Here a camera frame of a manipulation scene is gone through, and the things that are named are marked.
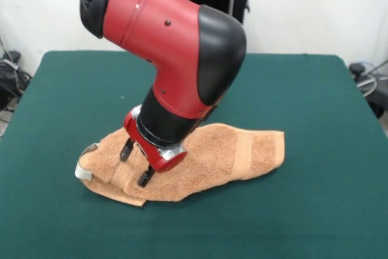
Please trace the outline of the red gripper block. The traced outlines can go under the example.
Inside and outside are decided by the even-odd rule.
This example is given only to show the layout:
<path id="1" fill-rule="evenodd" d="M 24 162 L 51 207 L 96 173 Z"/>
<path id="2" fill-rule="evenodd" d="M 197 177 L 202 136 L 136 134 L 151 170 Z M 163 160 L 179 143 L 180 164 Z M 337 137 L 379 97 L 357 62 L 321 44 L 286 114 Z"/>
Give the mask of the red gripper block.
<path id="1" fill-rule="evenodd" d="M 146 187 L 156 172 L 166 172 L 178 165 L 187 155 L 185 148 L 178 144 L 177 146 L 163 148 L 147 141 L 138 129 L 138 116 L 140 110 L 131 110 L 124 119 L 124 128 L 129 134 L 129 139 L 124 144 L 119 158 L 121 161 L 127 161 L 133 145 L 137 144 L 147 159 L 148 169 L 140 176 L 138 180 L 139 187 Z"/>

